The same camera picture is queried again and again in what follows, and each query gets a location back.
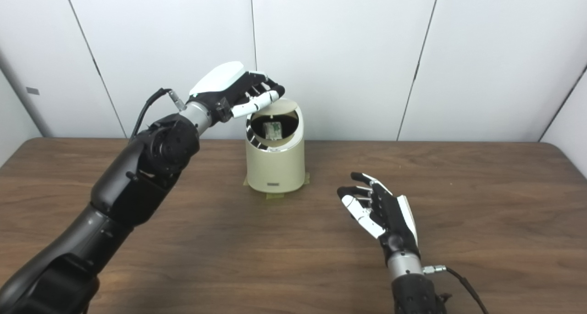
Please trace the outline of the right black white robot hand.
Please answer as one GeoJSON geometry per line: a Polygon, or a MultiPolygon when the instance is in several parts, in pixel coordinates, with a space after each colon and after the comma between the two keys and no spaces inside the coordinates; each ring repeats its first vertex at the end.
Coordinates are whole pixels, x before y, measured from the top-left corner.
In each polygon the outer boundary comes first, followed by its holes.
{"type": "Polygon", "coordinates": [[[385,259],[396,252],[420,257],[415,220],[407,197],[394,196],[383,182],[367,174],[352,172],[350,176],[365,186],[343,186],[336,193],[351,217],[379,241],[385,259]]]}

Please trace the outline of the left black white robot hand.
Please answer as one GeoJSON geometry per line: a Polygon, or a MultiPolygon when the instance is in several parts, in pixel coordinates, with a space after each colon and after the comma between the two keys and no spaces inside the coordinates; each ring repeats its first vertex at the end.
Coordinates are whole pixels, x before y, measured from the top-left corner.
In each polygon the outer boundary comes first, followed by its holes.
{"type": "Polygon", "coordinates": [[[264,72],[248,71],[239,61],[227,62],[206,74],[189,92],[208,111],[212,124],[256,113],[278,101],[285,88],[264,72]]]}

